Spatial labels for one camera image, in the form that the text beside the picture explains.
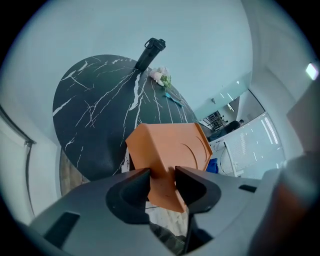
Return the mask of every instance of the black slot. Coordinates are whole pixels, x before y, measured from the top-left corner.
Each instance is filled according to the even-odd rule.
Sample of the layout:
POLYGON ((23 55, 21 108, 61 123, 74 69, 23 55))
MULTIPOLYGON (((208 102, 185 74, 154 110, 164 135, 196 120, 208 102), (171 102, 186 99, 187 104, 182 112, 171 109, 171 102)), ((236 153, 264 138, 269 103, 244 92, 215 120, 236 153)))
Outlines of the black slot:
POLYGON ((61 248, 79 218, 78 214, 65 212, 44 235, 44 239, 61 248))

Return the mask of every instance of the flowers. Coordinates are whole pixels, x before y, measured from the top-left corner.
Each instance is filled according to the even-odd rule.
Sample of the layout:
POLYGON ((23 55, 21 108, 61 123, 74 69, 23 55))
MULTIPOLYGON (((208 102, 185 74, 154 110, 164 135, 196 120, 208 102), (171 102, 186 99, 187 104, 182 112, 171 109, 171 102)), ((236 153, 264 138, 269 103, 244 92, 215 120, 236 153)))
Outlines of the flowers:
POLYGON ((152 77, 160 86, 171 87, 171 75, 166 67, 154 68, 150 71, 149 76, 152 77))

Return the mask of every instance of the orange box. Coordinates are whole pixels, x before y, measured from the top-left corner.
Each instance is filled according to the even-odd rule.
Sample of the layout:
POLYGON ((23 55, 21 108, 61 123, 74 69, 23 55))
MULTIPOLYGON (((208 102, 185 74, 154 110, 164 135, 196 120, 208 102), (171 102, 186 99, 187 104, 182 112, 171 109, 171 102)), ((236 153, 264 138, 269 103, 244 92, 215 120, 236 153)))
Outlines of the orange box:
POLYGON ((213 152, 198 123, 141 123, 125 140, 134 167, 150 168, 150 203, 183 213, 175 167, 205 171, 213 152))

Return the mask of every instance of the gray plastic surface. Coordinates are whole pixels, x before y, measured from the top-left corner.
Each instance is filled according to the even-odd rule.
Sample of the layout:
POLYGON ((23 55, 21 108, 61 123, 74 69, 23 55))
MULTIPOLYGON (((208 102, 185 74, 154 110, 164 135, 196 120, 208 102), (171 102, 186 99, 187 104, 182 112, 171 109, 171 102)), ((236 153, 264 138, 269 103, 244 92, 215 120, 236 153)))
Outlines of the gray plastic surface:
MULTIPOLYGON (((63 251, 73 256, 173 255, 149 225, 126 224, 106 205, 110 187, 136 173, 126 172, 75 188, 38 216, 31 227, 43 236, 64 212, 76 213, 80 218, 62 246, 63 251)), ((195 214, 198 227, 214 239, 189 255, 246 255, 265 214, 279 170, 267 171, 262 180, 197 170, 193 173, 216 183, 221 188, 221 199, 209 212, 195 214), (257 190, 255 193, 241 190, 241 185, 257 187, 257 190)))

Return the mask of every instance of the black marble table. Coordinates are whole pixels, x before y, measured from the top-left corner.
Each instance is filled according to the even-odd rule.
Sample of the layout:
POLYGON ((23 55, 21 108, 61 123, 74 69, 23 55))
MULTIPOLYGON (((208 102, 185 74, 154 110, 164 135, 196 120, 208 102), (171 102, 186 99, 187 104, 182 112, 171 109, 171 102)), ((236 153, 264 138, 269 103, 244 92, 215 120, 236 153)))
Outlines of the black marble table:
POLYGON ((197 122, 174 87, 161 87, 148 76, 150 68, 141 73, 135 65, 122 56, 88 57, 71 67, 56 89, 57 138, 71 163, 91 181, 129 171, 125 140, 140 123, 197 122))

